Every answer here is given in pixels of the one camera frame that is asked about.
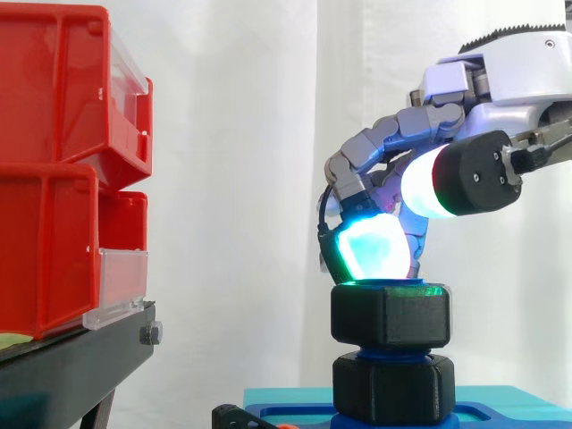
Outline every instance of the black clamp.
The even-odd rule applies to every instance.
[[[278,429],[236,405],[221,405],[213,410],[213,429]]]

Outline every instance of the white curtain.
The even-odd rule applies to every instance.
[[[208,428],[245,388],[329,385],[353,348],[330,337],[317,263],[324,161],[463,43],[564,21],[561,0],[88,3],[155,82],[154,175],[134,189],[164,342],[118,389],[111,429]],[[453,290],[439,352],[458,383],[572,405],[571,169],[535,173],[499,213],[431,223],[422,272]]]

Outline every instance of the gear teeth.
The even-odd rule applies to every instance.
[[[493,40],[498,38],[504,38],[506,36],[511,36],[513,34],[528,33],[533,31],[566,31],[566,25],[564,24],[550,24],[550,25],[534,25],[521,24],[516,27],[505,27],[504,29],[496,29],[492,33],[487,34],[481,38],[473,40],[472,42],[466,43],[458,51],[460,54],[472,51],[473,49],[486,45]]]

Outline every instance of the red drawer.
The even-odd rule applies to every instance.
[[[144,194],[100,192],[88,165],[0,164],[0,207],[0,332],[41,338],[140,310]]]
[[[0,163],[89,164],[104,187],[151,174],[153,86],[99,6],[0,3]]]

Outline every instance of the screw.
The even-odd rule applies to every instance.
[[[149,322],[145,327],[139,331],[139,340],[141,344],[148,346],[156,346],[161,343],[163,339],[163,324],[154,320]]]

